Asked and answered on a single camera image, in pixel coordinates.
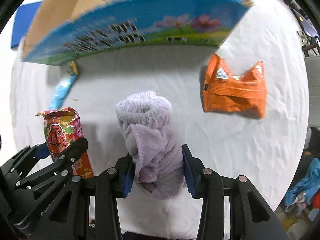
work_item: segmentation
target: orange package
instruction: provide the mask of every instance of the orange package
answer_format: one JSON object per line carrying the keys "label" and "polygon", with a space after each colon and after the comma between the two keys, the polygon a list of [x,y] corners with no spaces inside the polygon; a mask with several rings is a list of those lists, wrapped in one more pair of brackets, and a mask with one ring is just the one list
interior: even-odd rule
{"label": "orange package", "polygon": [[244,76],[233,76],[224,59],[213,54],[205,72],[202,96],[205,112],[250,109],[264,118],[267,87],[263,61],[258,61]]}

